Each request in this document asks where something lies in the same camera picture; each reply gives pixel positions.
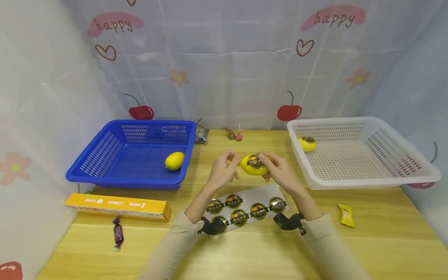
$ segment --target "person's left hand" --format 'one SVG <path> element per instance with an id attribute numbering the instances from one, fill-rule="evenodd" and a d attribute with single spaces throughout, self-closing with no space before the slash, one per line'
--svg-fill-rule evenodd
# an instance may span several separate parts
<path id="1" fill-rule="evenodd" d="M 213 161 L 206 186 L 218 190 L 229 183 L 229 181 L 233 182 L 233 177 L 238 180 L 240 177 L 236 172 L 236 168 L 239 162 L 240 155 L 237 152 L 230 149 L 225 150 L 219 158 Z"/>

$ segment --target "orange box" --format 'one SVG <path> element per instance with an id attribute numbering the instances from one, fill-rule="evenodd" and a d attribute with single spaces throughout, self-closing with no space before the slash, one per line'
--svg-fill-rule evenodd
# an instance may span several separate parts
<path id="1" fill-rule="evenodd" d="M 166 201 L 162 200 L 96 194 L 71 194 L 65 201 L 65 205 L 79 212 L 98 215 L 164 222 L 168 222 L 171 217 L 171 207 Z"/>

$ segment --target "blue plastic basket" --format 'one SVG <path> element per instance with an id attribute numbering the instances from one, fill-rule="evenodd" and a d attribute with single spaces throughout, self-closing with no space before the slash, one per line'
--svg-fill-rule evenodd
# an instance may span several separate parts
<path id="1" fill-rule="evenodd" d="M 192 121 L 111 121 L 65 177 L 102 187 L 178 190 L 190 164 L 195 135 Z M 185 159 L 180 169 L 170 171 L 165 159 L 174 152 L 183 152 Z"/>

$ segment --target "purple candy wrapper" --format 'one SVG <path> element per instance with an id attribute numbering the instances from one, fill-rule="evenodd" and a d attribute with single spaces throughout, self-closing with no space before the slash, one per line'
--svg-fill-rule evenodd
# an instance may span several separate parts
<path id="1" fill-rule="evenodd" d="M 115 246 L 113 249 L 115 251 L 120 251 L 121 244 L 125 240 L 123 237 L 123 228 L 121 227 L 120 219 L 118 217 L 113 220 L 113 223 L 115 225 L 115 227 L 113 227 L 113 235 L 115 237 Z"/>

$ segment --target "white plastic basket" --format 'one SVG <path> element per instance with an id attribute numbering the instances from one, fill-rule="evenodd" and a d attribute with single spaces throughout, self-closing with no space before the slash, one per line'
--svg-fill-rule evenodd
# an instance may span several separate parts
<path id="1" fill-rule="evenodd" d="M 375 117 L 294 120 L 293 150 L 312 190 L 436 182 L 440 172 L 385 121 Z M 298 137 L 313 137 L 305 153 Z"/>

